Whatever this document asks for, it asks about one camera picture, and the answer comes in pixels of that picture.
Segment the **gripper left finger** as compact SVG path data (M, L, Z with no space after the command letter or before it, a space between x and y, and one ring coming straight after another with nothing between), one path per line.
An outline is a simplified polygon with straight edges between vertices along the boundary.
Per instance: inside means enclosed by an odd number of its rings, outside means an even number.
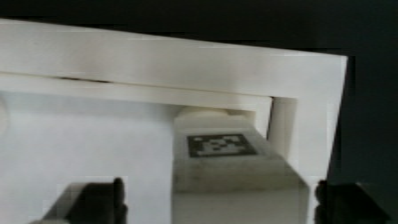
M124 182L88 183L65 214L69 224L125 224Z

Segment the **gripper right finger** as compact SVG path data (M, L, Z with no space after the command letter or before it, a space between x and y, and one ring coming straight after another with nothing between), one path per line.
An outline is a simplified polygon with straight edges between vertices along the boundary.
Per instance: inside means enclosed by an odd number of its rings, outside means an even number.
M317 182L314 224L398 224L398 192L360 182Z

